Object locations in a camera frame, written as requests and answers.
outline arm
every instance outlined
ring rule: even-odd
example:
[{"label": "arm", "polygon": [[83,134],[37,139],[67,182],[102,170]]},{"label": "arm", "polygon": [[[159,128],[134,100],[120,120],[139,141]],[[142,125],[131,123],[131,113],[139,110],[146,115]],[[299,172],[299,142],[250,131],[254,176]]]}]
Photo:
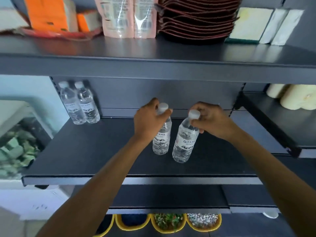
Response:
[{"label": "arm", "polygon": [[192,125],[230,142],[255,169],[297,236],[315,236],[316,191],[241,130],[218,105],[198,102]]},{"label": "arm", "polygon": [[95,234],[134,161],[172,113],[168,109],[157,115],[158,104],[158,99],[154,98],[137,111],[134,136],[53,214],[37,237],[91,237]]}]

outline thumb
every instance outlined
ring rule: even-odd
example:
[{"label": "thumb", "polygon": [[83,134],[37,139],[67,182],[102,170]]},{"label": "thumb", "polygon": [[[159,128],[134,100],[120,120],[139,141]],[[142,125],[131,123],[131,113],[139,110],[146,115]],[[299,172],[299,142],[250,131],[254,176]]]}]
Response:
[{"label": "thumb", "polygon": [[169,118],[169,116],[172,114],[172,112],[173,112],[172,109],[167,109],[167,110],[165,110],[164,113],[158,115],[158,118],[159,118],[160,120],[166,121],[166,120]]},{"label": "thumb", "polygon": [[205,120],[198,120],[193,119],[190,121],[191,125],[197,127],[199,129],[205,129],[206,121]]}]

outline person's right arm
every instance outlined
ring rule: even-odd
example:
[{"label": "person's right arm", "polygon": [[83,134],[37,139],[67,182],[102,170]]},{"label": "person's right arm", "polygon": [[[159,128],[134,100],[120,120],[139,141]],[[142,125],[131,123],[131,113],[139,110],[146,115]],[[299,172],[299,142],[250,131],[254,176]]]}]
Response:
[{"label": "person's right arm", "polygon": [[218,105],[198,102],[191,124],[230,142],[255,169],[297,236],[316,236],[316,191],[240,129]]}]

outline orange box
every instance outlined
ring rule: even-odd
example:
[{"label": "orange box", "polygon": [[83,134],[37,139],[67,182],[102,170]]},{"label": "orange box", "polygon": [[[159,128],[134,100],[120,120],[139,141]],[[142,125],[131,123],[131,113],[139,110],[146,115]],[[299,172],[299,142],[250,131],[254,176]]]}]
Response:
[{"label": "orange box", "polygon": [[24,0],[32,28],[40,31],[78,31],[72,0]]},{"label": "orange box", "polygon": [[77,14],[79,31],[94,31],[102,26],[101,16],[97,10],[88,10]]}]

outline clear plastic bottle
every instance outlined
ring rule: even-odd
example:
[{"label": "clear plastic bottle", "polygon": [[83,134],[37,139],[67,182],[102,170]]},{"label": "clear plastic bottle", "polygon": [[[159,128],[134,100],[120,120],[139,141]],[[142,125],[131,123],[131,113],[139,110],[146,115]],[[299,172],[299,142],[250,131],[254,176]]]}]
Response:
[{"label": "clear plastic bottle", "polygon": [[199,134],[199,129],[193,127],[190,124],[190,120],[199,118],[199,111],[190,110],[189,116],[180,124],[177,139],[172,151],[172,157],[176,162],[184,163],[189,159]]},{"label": "clear plastic bottle", "polygon": [[73,123],[76,125],[85,123],[87,119],[79,106],[79,100],[77,99],[76,92],[69,88],[69,84],[66,81],[61,81],[58,85],[61,88],[61,101],[63,102]]},{"label": "clear plastic bottle", "polygon": [[88,123],[97,123],[100,120],[98,108],[93,100],[93,95],[88,88],[85,88],[82,81],[77,81],[75,87],[78,89],[77,97]]},{"label": "clear plastic bottle", "polygon": [[[157,110],[157,115],[164,113],[169,108],[167,103],[160,103]],[[163,124],[158,134],[153,139],[153,151],[157,155],[164,155],[168,152],[170,133],[171,133],[171,118],[169,117]]]}]

